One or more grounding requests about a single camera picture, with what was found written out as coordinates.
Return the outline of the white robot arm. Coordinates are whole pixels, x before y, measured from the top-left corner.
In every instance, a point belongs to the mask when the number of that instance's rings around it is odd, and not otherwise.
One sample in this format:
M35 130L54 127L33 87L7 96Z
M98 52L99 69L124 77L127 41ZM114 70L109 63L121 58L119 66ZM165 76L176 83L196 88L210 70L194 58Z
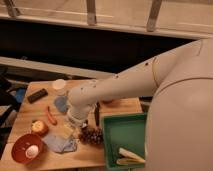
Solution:
M67 117L81 125L99 101L152 99L146 171L213 171L213 38L193 41L68 91Z

